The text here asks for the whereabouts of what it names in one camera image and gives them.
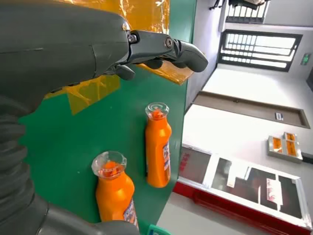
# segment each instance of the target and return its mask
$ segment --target robotic hand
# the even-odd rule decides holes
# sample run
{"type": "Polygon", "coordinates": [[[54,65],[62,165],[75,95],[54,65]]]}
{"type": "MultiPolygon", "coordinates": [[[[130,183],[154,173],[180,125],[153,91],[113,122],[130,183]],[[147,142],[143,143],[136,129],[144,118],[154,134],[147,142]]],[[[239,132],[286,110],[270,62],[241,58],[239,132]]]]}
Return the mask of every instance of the robotic hand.
{"type": "Polygon", "coordinates": [[[35,194],[20,117],[34,112],[49,92],[103,74],[130,80],[129,64],[204,70],[198,48],[161,34],[130,31],[122,17],[75,5],[0,2],[0,234],[138,234],[122,221],[89,224],[35,194]]]}

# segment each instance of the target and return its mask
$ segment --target green table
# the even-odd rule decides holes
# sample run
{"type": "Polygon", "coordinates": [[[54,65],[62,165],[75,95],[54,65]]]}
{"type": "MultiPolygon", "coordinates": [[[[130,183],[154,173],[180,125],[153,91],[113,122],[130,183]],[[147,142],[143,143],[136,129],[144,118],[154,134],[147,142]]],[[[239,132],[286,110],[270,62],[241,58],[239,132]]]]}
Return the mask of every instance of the green table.
{"type": "MultiPolygon", "coordinates": [[[[171,0],[170,34],[190,41],[196,0],[171,0]]],[[[91,171],[97,155],[115,150],[127,159],[126,173],[135,184],[134,202],[142,234],[156,224],[177,179],[186,83],[178,86],[133,67],[132,81],[121,81],[116,92],[72,116],[66,95],[44,100],[37,112],[23,118],[29,147],[26,162],[38,194],[49,202],[99,222],[95,200],[97,179],[91,171]],[[145,107],[150,102],[170,107],[172,176],[165,188],[146,182],[145,107]]]]}

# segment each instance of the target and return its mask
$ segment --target orange bottle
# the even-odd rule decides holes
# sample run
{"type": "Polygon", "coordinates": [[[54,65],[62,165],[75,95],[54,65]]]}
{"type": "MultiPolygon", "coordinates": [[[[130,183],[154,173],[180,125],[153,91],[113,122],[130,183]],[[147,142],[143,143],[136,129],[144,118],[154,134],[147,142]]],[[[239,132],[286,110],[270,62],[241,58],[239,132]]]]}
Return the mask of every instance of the orange bottle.
{"type": "Polygon", "coordinates": [[[147,182],[155,188],[163,188],[170,179],[169,140],[172,129],[167,120],[170,109],[164,103],[151,103],[146,108],[146,157],[147,182]]]}
{"type": "Polygon", "coordinates": [[[125,174],[126,158],[119,152],[102,153],[92,163],[98,176],[96,198],[102,221],[124,220],[138,227],[133,181],[125,174]]]}

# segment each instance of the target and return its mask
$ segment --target clear plastic lid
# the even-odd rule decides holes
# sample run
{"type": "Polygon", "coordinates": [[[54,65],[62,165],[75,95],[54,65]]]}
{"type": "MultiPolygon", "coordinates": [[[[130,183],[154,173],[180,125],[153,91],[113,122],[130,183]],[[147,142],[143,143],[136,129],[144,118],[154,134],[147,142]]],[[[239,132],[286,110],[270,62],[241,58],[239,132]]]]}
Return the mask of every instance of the clear plastic lid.
{"type": "Polygon", "coordinates": [[[92,162],[94,174],[104,178],[114,179],[125,170],[127,160],[123,154],[115,151],[103,152],[92,162]]]}
{"type": "Polygon", "coordinates": [[[146,113],[148,117],[153,120],[165,118],[169,110],[170,108],[167,105],[161,102],[154,102],[146,107],[146,113]]]}

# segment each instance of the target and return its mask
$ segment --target wall-mounted sign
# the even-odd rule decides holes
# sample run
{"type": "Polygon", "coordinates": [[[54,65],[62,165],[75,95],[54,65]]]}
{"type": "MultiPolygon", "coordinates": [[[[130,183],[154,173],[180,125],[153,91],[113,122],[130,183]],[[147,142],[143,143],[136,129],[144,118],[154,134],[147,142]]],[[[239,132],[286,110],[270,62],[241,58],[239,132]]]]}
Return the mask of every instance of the wall-mounted sign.
{"type": "Polygon", "coordinates": [[[284,116],[281,113],[275,113],[275,118],[278,121],[284,121],[284,116]]]}
{"type": "Polygon", "coordinates": [[[305,53],[304,54],[302,60],[301,61],[301,65],[306,65],[308,62],[308,59],[310,58],[310,53],[305,53]]]}

